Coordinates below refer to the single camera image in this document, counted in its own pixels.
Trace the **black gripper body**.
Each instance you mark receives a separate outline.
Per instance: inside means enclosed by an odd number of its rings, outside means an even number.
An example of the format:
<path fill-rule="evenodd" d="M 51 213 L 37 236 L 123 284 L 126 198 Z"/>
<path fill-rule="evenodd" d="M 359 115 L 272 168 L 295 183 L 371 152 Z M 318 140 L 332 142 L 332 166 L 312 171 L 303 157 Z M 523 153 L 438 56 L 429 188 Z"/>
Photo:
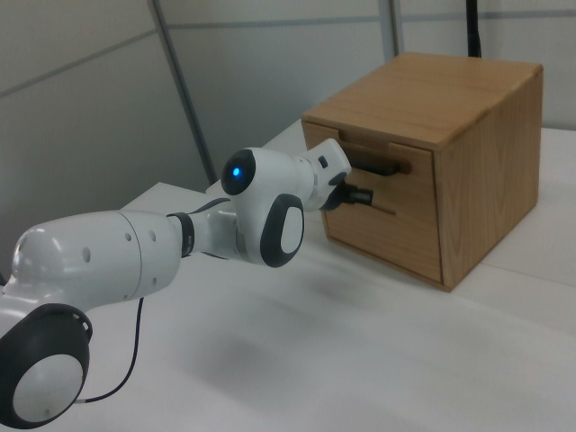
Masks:
<path fill-rule="evenodd" d="M 354 203 L 353 194 L 356 187 L 342 180 L 329 194 L 328 199 L 320 207 L 321 211 L 333 211 L 342 203 Z"/>

